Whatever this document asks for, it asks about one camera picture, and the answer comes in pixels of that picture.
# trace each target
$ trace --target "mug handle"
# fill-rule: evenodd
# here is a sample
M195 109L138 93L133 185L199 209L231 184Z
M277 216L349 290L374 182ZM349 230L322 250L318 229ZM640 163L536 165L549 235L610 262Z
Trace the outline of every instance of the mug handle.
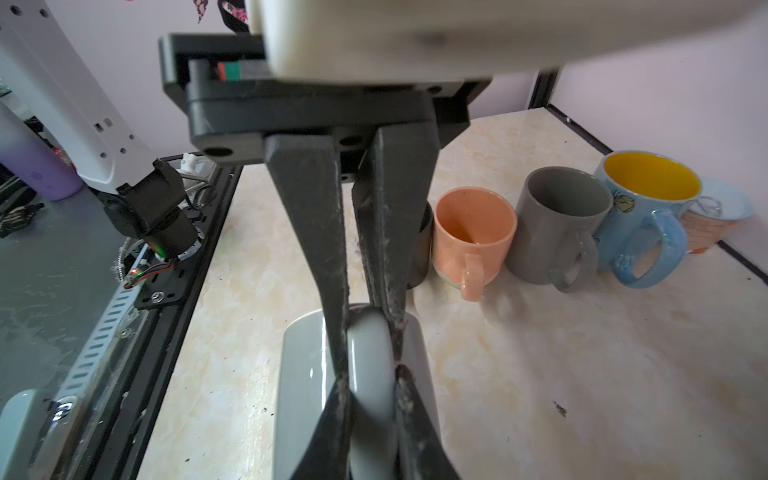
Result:
M643 219L641 228L655 228L661 236L661 252L653 266L640 278L634 275L634 257L620 255L611 262L614 274L631 288L648 288L669 276L685 257L688 235L669 210L656 210Z
M468 302L479 302L485 288L485 271L482 257L476 253L464 255L462 271L462 298Z
M575 241L579 246L581 265L574 281L568 283L565 272L573 263L573 258L564 256L568 249L564 248L567 242ZM558 252L555 255L552 268L549 270L549 280L555 288L563 293L575 292L582 288L586 282L594 278L598 271L598 246L595 244L592 234L580 228L571 230L560 242Z

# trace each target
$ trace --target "white marble surface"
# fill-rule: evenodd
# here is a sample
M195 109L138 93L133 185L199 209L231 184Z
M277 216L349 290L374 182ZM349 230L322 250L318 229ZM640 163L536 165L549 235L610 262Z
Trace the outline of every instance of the white marble surface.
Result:
M482 118L441 153L429 199L476 185L514 204L535 168L600 159L547 111ZM366 301L349 190L350 301ZM646 290L602 273L567 295L502 268L466 303L432 271L409 311L465 480L764 479L766 293L713 248ZM271 478L283 330L319 305L266 168L246 167L139 478Z

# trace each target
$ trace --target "peach mug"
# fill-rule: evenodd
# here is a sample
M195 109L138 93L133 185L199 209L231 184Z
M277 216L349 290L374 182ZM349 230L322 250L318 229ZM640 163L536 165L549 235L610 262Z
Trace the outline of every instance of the peach mug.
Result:
M461 289L464 300L479 301L502 268L517 226L515 209L496 192L480 187L449 190L435 205L435 270Z

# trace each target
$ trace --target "butterfly design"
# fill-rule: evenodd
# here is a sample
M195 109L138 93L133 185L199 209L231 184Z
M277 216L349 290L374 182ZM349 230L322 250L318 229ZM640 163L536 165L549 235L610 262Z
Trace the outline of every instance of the butterfly design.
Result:
M634 198L628 195L623 195L621 190L613 190L611 192L614 195L614 206L625 214L634 210Z

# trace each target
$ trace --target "blue mug handle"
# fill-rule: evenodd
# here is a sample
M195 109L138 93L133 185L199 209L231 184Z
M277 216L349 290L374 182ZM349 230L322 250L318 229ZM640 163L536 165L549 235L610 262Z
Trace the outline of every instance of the blue mug handle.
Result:
M667 278L680 265L688 246L685 229L669 210L655 210L643 219L641 228L654 228L661 236L661 252L653 266L637 278L634 255L620 255L611 262L616 278L631 288L648 288Z

